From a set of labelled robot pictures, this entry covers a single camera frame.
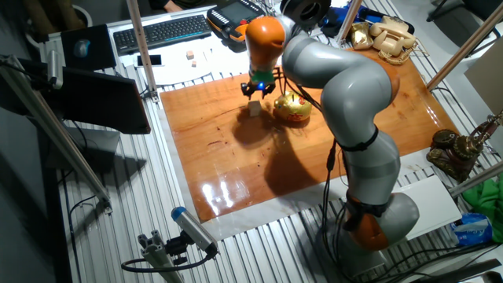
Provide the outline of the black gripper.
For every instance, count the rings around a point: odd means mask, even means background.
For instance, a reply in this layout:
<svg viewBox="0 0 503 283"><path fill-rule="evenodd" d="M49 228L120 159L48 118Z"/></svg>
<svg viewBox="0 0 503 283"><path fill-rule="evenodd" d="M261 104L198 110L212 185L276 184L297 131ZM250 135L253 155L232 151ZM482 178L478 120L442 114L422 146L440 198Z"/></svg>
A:
<svg viewBox="0 0 503 283"><path fill-rule="evenodd" d="M240 85L241 91L244 96L246 96L248 99L252 98L252 95L256 91L262 91L262 97L265 97L267 94L271 94L274 89L276 88L275 83L269 83L269 82L253 82L249 81L248 83L242 83Z"/></svg>

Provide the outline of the person hand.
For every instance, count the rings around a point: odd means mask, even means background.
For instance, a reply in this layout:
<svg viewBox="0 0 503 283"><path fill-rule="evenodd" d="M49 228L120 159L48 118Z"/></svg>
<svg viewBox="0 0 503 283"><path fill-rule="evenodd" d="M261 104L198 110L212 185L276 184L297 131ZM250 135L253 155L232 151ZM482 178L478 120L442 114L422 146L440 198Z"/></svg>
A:
<svg viewBox="0 0 503 283"><path fill-rule="evenodd" d="M175 13L183 11L185 8L179 4L179 0L168 0L163 9L167 13Z"/></svg>

